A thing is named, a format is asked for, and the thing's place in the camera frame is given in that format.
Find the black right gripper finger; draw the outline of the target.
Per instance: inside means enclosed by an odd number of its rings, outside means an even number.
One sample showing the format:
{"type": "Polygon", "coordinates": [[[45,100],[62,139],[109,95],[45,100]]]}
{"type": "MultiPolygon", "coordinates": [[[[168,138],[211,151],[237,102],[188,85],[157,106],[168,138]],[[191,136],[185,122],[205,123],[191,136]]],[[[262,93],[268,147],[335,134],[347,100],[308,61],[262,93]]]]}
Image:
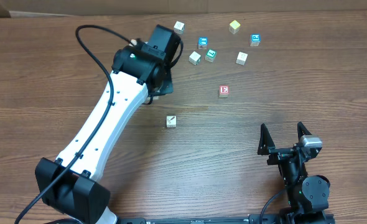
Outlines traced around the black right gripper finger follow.
{"type": "Polygon", "coordinates": [[[297,123],[297,135],[298,139],[300,139],[304,135],[311,135],[312,133],[304,126],[304,124],[300,121],[297,123]]]}
{"type": "Polygon", "coordinates": [[[266,156],[270,154],[270,150],[275,150],[275,144],[269,133],[267,126],[263,123],[261,125],[261,135],[258,146],[258,155],[266,156]]]}

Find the red E wooden block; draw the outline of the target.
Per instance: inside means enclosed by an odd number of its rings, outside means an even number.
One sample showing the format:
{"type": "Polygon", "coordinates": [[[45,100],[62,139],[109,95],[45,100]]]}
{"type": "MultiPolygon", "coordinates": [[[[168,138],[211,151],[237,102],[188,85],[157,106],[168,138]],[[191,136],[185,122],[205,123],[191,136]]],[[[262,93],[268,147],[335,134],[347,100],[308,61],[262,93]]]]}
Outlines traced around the red E wooden block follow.
{"type": "Polygon", "coordinates": [[[220,85],[218,96],[220,98],[226,98],[230,94],[230,88],[228,85],[220,85]]]}

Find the wooden leaf number two block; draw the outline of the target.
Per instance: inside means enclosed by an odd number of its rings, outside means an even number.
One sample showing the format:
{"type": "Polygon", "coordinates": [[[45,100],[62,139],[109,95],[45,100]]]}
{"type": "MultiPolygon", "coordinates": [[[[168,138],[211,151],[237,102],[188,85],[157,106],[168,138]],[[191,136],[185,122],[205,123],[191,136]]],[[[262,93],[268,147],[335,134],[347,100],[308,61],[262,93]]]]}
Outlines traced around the wooden leaf number two block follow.
{"type": "Polygon", "coordinates": [[[145,105],[150,105],[154,100],[158,100],[159,96],[149,96],[144,102],[145,105]]]}

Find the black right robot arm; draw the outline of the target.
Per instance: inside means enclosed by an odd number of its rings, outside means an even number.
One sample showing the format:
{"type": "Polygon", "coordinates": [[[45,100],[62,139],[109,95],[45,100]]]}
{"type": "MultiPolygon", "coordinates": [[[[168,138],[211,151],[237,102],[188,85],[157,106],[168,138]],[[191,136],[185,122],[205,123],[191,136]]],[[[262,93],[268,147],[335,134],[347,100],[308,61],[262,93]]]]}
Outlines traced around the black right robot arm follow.
{"type": "Polygon", "coordinates": [[[252,221],[262,223],[333,224],[334,215],[326,214],[330,181],[322,175],[309,176],[305,163],[317,157],[323,148],[322,140],[313,135],[303,123],[297,123],[298,142],[292,147],[276,148],[265,124],[261,125],[258,154],[267,156],[269,166],[277,165],[284,188],[272,196],[261,213],[252,221]],[[289,207],[267,216],[268,206],[286,193],[289,207]]]}

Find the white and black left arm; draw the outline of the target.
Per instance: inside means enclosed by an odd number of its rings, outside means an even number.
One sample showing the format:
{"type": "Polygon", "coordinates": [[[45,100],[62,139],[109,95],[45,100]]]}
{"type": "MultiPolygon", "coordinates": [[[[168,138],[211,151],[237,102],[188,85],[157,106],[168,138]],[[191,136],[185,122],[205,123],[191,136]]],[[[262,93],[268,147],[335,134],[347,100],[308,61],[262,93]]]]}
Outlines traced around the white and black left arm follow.
{"type": "Polygon", "coordinates": [[[172,93],[170,69],[182,45],[138,43],[116,52],[109,82],[73,141],[53,161],[41,158],[35,178],[44,204],[67,223],[116,223],[111,193],[99,184],[130,117],[148,97],[172,93]]]}

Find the green sided elephant block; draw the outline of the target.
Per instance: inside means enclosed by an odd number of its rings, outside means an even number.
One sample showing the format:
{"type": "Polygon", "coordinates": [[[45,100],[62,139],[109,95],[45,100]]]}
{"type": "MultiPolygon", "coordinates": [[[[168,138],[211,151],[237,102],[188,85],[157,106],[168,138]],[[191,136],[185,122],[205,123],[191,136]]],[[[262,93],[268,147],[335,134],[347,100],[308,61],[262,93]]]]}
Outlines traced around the green sided elephant block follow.
{"type": "Polygon", "coordinates": [[[198,65],[199,62],[201,61],[201,57],[202,56],[199,53],[197,53],[196,51],[193,51],[189,56],[189,62],[194,65],[198,65]]]}

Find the blue framed wooden block centre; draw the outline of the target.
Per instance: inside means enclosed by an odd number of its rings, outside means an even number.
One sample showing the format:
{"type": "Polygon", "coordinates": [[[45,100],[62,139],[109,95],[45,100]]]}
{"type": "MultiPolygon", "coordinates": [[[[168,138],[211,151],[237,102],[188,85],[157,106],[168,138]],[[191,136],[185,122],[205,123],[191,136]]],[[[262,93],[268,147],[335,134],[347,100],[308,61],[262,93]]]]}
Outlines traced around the blue framed wooden block centre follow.
{"type": "Polygon", "coordinates": [[[208,46],[208,38],[199,37],[198,38],[198,49],[207,49],[207,46],[208,46]]]}

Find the blue framed wooden block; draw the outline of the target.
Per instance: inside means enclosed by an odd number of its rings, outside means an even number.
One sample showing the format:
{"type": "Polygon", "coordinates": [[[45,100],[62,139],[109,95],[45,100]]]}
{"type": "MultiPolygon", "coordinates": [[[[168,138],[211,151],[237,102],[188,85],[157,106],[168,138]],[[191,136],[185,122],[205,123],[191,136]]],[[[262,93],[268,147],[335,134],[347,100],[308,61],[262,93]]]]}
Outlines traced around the blue framed wooden block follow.
{"type": "Polygon", "coordinates": [[[259,34],[251,34],[250,46],[257,47],[261,42],[261,37],[259,34]]]}
{"type": "Polygon", "coordinates": [[[207,49],[207,46],[208,46],[208,38],[199,37],[198,38],[198,49],[207,49]]]}

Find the green L wooden block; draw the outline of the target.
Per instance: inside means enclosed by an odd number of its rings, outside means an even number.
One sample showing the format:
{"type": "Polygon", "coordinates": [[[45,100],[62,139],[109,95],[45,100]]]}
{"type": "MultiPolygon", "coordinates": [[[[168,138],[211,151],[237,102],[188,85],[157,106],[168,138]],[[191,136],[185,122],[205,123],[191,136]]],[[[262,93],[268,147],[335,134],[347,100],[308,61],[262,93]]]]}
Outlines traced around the green L wooden block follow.
{"type": "Polygon", "coordinates": [[[205,60],[213,63],[214,60],[215,60],[216,55],[217,55],[217,52],[216,51],[214,51],[212,49],[208,49],[208,51],[207,51],[207,53],[205,55],[205,60]]]}

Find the wooden block top centre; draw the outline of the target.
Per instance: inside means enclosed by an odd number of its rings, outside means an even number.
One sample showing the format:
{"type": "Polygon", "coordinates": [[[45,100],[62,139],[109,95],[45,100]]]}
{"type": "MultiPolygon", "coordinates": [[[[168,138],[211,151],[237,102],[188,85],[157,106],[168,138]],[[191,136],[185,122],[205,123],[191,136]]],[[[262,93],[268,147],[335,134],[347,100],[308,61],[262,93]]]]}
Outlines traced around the wooden block top centre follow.
{"type": "Polygon", "coordinates": [[[182,35],[185,30],[185,24],[183,22],[177,21],[174,25],[174,32],[182,35]]]}

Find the plain wooden block right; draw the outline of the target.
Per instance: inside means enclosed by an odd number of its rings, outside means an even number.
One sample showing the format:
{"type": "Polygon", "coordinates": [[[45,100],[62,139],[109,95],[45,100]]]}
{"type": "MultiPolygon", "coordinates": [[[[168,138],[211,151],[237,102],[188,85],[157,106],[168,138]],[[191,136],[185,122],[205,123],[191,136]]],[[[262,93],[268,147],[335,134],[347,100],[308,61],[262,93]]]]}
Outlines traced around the plain wooden block right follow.
{"type": "Polygon", "coordinates": [[[244,52],[239,52],[236,58],[236,63],[239,65],[244,65],[246,63],[248,55],[244,52]]]}

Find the yellow topped wooden block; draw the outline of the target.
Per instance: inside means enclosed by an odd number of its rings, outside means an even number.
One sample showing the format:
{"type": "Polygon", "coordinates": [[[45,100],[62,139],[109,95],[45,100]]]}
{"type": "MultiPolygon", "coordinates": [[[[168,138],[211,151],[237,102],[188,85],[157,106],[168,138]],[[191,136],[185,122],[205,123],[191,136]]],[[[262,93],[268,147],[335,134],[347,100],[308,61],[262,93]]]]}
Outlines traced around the yellow topped wooden block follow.
{"type": "Polygon", "coordinates": [[[237,20],[233,20],[229,24],[229,31],[232,34],[236,34],[239,31],[240,27],[241,27],[241,24],[237,20]]]}

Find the blue framed wooden block right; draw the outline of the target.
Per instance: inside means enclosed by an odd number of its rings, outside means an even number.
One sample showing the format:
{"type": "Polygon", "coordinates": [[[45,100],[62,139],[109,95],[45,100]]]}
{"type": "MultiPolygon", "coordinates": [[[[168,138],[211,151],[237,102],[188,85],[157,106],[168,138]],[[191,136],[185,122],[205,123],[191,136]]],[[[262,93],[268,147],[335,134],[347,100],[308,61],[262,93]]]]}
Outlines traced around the blue framed wooden block right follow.
{"type": "Polygon", "coordinates": [[[261,37],[259,34],[251,34],[250,46],[257,47],[261,42],[261,37]]]}

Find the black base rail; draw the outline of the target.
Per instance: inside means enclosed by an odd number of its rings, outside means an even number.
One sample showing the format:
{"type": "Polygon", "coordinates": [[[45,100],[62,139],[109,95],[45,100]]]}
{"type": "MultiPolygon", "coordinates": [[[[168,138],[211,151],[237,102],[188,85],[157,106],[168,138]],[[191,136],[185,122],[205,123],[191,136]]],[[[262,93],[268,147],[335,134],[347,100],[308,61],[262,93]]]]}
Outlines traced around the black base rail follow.
{"type": "MultiPolygon", "coordinates": [[[[118,218],[118,224],[259,224],[259,215],[250,214],[247,217],[218,217],[218,218],[170,218],[170,219],[145,219],[145,218],[118,218]]],[[[280,223],[326,223],[334,224],[333,215],[300,219],[299,222],[283,220],[278,214],[267,214],[262,217],[262,224],[280,223]]]]}

